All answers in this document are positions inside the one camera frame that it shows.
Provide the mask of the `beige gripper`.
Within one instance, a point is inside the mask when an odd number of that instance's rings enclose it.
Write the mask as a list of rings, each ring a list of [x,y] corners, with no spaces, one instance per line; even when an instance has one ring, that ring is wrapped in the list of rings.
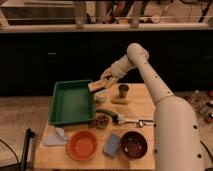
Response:
[[[116,84],[118,79],[113,77],[111,72],[110,72],[110,69],[107,68],[100,76],[100,79],[104,80],[106,82],[105,84],[105,87],[106,88],[109,88],[111,87],[112,85]]]

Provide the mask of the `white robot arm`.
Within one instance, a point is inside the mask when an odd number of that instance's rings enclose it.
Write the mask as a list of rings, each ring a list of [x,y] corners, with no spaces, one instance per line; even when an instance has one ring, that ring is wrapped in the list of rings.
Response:
[[[176,96],[148,62],[149,52],[131,43],[126,54],[101,75],[106,87],[137,68],[155,105],[155,171],[204,171],[200,134],[195,111]]]

